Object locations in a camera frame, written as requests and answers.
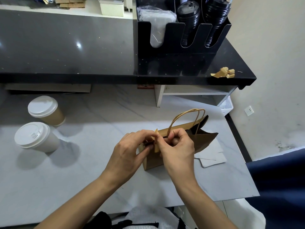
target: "black plastic lid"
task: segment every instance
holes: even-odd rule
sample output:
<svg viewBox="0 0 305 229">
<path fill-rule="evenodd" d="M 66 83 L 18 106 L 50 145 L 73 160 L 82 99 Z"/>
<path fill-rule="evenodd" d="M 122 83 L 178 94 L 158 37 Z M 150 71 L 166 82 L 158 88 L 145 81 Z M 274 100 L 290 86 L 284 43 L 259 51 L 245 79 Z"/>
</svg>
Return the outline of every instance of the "black plastic lid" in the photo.
<svg viewBox="0 0 305 229">
<path fill-rule="evenodd" d="M 231 7 L 231 3 L 226 1 L 226 0 L 208 0 L 207 4 L 217 6 L 217 7 L 220 7 L 220 8 L 225 8 L 225 9 Z"/>
<path fill-rule="evenodd" d="M 191 17 L 200 12 L 200 6 L 195 1 L 187 1 L 182 3 L 177 10 L 177 15 L 181 17 Z"/>
</svg>

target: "person's left hand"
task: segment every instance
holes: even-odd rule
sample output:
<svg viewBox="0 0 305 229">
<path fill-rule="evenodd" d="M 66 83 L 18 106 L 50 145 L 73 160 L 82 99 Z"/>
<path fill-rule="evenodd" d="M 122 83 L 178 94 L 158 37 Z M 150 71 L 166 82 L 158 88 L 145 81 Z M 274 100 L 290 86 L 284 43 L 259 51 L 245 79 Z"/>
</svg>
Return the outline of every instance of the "person's left hand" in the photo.
<svg viewBox="0 0 305 229">
<path fill-rule="evenodd" d="M 152 130 L 141 130 L 126 134 L 114 147 L 101 177 L 106 178 L 117 188 L 127 182 L 140 167 L 153 145 L 147 146 L 139 154 L 136 154 L 137 147 L 143 141 L 151 141 L 152 136 L 157 136 Z"/>
</svg>

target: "paper bag handle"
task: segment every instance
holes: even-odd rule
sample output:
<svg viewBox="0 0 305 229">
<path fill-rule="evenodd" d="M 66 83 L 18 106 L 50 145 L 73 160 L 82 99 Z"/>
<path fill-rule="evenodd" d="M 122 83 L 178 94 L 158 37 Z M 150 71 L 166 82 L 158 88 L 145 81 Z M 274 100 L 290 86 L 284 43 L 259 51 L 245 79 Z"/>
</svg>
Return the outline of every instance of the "paper bag handle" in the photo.
<svg viewBox="0 0 305 229">
<path fill-rule="evenodd" d="M 200 118 L 200 119 L 203 119 L 203 117 L 204 117 L 204 115 L 205 115 L 205 113 L 206 113 L 206 111 L 205 111 L 204 108 L 199 108 L 199 109 L 198 109 L 198 108 L 193 108 L 193 109 L 190 109 L 190 110 L 188 110 L 188 111 L 182 112 L 182 113 L 180 113 L 179 115 L 177 115 L 177 116 L 173 119 L 172 123 L 170 124 L 170 127 L 168 127 L 166 136 L 168 136 L 168 135 L 170 134 L 171 127 L 173 126 L 173 124 L 175 123 L 175 121 L 176 121 L 177 119 L 179 119 L 181 116 L 183 116 L 184 114 L 187 114 L 187 113 L 189 113 L 189 112 L 198 112 L 197 117 L 196 117 L 196 120 L 195 120 L 194 123 L 193 123 L 193 126 L 194 126 L 195 123 L 196 123 L 196 121 L 197 121 L 197 119 L 198 119 L 198 116 L 199 116 L 200 111 L 203 111 L 203 115 L 202 115 L 202 117 Z M 195 134 L 197 134 L 198 129 L 199 129 L 199 124 L 198 124 L 198 127 L 197 127 L 197 129 L 196 129 Z"/>
</svg>

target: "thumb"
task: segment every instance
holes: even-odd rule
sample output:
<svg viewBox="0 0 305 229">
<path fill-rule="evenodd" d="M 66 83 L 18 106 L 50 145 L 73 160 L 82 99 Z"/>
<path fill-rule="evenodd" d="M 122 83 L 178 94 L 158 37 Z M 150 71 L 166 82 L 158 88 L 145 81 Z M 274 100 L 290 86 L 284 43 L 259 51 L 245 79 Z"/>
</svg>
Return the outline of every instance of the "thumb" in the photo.
<svg viewBox="0 0 305 229">
<path fill-rule="evenodd" d="M 147 155 L 152 149 L 153 149 L 153 145 L 149 145 L 145 147 L 145 149 L 143 149 L 143 151 L 137 155 L 137 160 L 139 161 L 140 164 L 143 162 L 143 160 L 147 157 Z"/>
<path fill-rule="evenodd" d="M 157 145 L 159 146 L 161 152 L 165 151 L 168 147 L 171 147 L 165 142 L 164 138 L 161 135 L 156 136 L 155 141 L 157 142 Z"/>
</svg>

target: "white plastic lid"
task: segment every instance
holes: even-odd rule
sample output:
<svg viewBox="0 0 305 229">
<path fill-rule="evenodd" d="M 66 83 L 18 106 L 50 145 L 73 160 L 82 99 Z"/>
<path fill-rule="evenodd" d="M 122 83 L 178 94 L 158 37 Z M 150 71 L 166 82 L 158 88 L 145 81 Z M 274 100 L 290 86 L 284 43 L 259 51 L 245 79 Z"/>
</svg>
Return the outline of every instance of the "white plastic lid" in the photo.
<svg viewBox="0 0 305 229">
<path fill-rule="evenodd" d="M 50 127 L 42 122 L 31 122 L 21 126 L 15 133 L 15 142 L 27 149 L 43 142 L 50 134 Z"/>
<path fill-rule="evenodd" d="M 31 116 L 36 118 L 46 117 L 51 115 L 57 108 L 57 101 L 50 96 L 40 96 L 33 99 L 27 106 Z"/>
</svg>

